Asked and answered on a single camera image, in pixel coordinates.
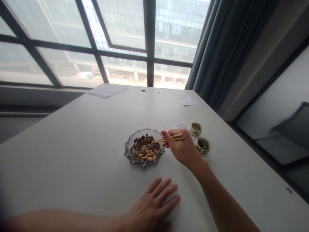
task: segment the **white cup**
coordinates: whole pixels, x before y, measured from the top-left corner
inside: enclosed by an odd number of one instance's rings
[[[202,126],[196,122],[192,123],[189,127],[189,132],[193,136],[198,136],[202,132]]]

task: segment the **glass bowl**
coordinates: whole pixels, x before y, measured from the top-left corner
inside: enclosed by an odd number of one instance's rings
[[[132,155],[130,153],[130,149],[134,145],[134,140],[136,138],[142,137],[143,135],[146,136],[146,134],[148,134],[148,136],[152,135],[154,137],[154,140],[158,140],[158,139],[162,138],[162,135],[157,130],[152,130],[152,129],[149,129],[149,128],[146,128],[146,129],[143,129],[143,130],[138,130],[134,134],[130,135],[128,141],[125,143],[126,150],[125,150],[124,156],[126,156],[129,159],[130,164],[132,164],[132,165],[139,165],[141,167],[147,167],[149,165],[152,165],[152,164],[155,164],[156,162],[158,162],[161,155],[164,154],[164,147],[162,147],[162,145],[160,143],[161,153],[157,156],[157,158],[155,160],[148,161],[146,163],[139,163],[138,161],[133,160]]]

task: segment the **black window frame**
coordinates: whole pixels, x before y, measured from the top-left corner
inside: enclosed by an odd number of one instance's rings
[[[14,44],[23,45],[29,54],[33,57],[33,59],[37,62],[39,67],[45,73],[45,75],[49,78],[53,85],[44,85],[44,84],[31,84],[31,83],[17,83],[17,82],[3,82],[0,81],[1,85],[14,85],[14,86],[30,86],[30,87],[47,87],[47,88],[73,88],[73,89],[92,89],[88,87],[76,87],[76,86],[64,86],[61,84],[61,81],[52,70],[52,68],[48,65],[48,62],[44,59],[44,57],[39,53],[36,47],[42,48],[51,48],[62,51],[71,51],[71,52],[79,52],[79,53],[87,53],[93,54],[95,56],[98,68],[100,70],[102,79],[104,83],[108,83],[108,78],[104,69],[104,64],[102,62],[101,56],[121,58],[127,60],[136,60],[136,61],[144,61],[147,63],[147,86],[154,86],[154,64],[167,64],[173,66],[180,66],[186,68],[192,68],[193,63],[174,61],[168,59],[155,58],[155,10],[156,10],[156,1],[155,0],[143,0],[144,7],[144,28],[145,28],[145,50],[140,50],[136,48],[129,48],[124,46],[113,45],[109,39],[108,32],[104,25],[104,21],[101,15],[101,12],[98,7],[98,3],[96,0],[92,0],[93,6],[97,13],[98,19],[104,31],[105,37],[107,39],[107,43],[110,48],[118,48],[136,52],[146,53],[147,56],[139,56],[125,53],[117,53],[99,50],[96,46],[94,36],[92,34],[90,24],[86,15],[85,8],[83,6],[82,0],[75,0],[76,5],[78,7],[80,16],[82,18],[91,48],[75,46],[69,44],[62,43],[54,43],[42,40],[31,39],[27,36],[25,30],[21,27],[21,24],[11,13],[7,5],[3,0],[0,0],[0,16],[3,18],[5,23],[10,27],[10,29],[14,32],[16,37],[0,34],[0,42],[8,42]]]

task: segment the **window frame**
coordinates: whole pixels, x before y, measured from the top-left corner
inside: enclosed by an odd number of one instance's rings
[[[147,57],[99,50],[96,46],[95,39],[92,34],[82,0],[75,0],[75,2],[78,7],[80,16],[82,18],[82,21],[83,21],[90,45],[91,45],[90,48],[30,39],[27,36],[27,33],[25,32],[25,30],[22,28],[21,24],[18,22],[18,20],[14,17],[12,12],[9,10],[8,6],[4,3],[3,0],[0,0],[0,16],[3,18],[5,23],[9,26],[9,28],[16,35],[16,37],[13,37],[9,35],[0,34],[0,41],[23,45],[26,48],[26,50],[29,52],[29,54],[37,62],[37,64],[42,69],[42,71],[45,73],[45,75],[50,79],[53,86],[42,85],[42,84],[15,83],[15,82],[0,81],[1,85],[32,86],[32,87],[47,87],[47,88],[91,89],[88,87],[75,87],[75,86],[62,85],[61,81],[59,80],[55,72],[52,70],[52,68],[46,61],[46,59],[44,59],[44,57],[40,54],[40,52],[38,51],[36,47],[52,48],[52,49],[63,50],[63,51],[93,54],[96,58],[96,62],[99,67],[104,83],[109,83],[109,81],[108,81],[108,78],[105,72],[105,68],[104,68],[104,64],[102,62],[101,56],[122,58],[122,59],[128,59],[128,60],[136,60],[136,61],[145,61],[147,63],[147,86],[148,87],[154,86],[154,65],[155,63],[192,68],[193,63],[174,61],[174,60],[168,60],[168,59],[162,59],[162,58],[155,58],[155,22],[156,22],[155,20],[156,1],[155,0],[154,1],[143,0],[145,45],[146,45],[146,49],[143,51],[141,51],[140,49],[137,49],[138,50],[137,51],[136,48],[130,48],[130,47],[124,47],[124,46],[118,46],[118,45],[111,44],[106,27],[104,28],[105,25],[104,25],[103,17],[98,7],[98,3],[96,0],[92,0],[93,6],[97,13],[102,29],[105,33],[105,37],[106,37],[109,47],[123,49],[123,50],[130,50],[130,51],[135,51],[135,52],[143,52],[147,54]]]
[[[294,60],[309,46],[309,35],[303,40],[303,42],[295,49],[295,51],[289,56],[289,58],[281,65],[281,67],[274,73],[274,75],[267,81],[267,83],[259,90],[259,92],[249,101],[249,103],[242,109],[233,121],[229,121],[228,124],[244,137],[245,142],[255,150],[258,155],[264,159],[264,161],[278,173],[281,178],[286,181],[308,204],[309,195],[306,194],[298,185],[296,185],[287,175],[286,171],[298,168],[302,165],[309,163],[309,156],[294,160],[287,164],[281,164],[275,157],[273,157],[266,149],[259,145],[250,135],[242,130],[237,121],[244,115],[247,110],[265,93],[265,91],[281,76],[281,74],[294,62]]]

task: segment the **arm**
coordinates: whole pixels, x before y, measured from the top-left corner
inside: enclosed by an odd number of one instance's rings
[[[179,203],[180,197],[176,195],[163,205],[177,189],[177,184],[169,185],[171,178],[161,180],[155,180],[126,213],[118,216],[102,217],[61,210],[42,210],[7,219],[0,223],[0,229],[19,232],[167,232],[171,223],[164,221]]]
[[[201,184],[218,231],[258,232],[259,229],[220,184],[208,163],[197,152],[190,133],[187,130],[169,130],[161,133],[167,141],[162,145],[170,147],[175,158],[185,165]],[[178,133],[183,133],[185,140],[175,141],[171,137]]]
[[[118,223],[123,215],[100,217],[82,215],[62,210],[41,210],[26,213],[5,220],[1,224],[4,231],[123,231],[124,225]]]

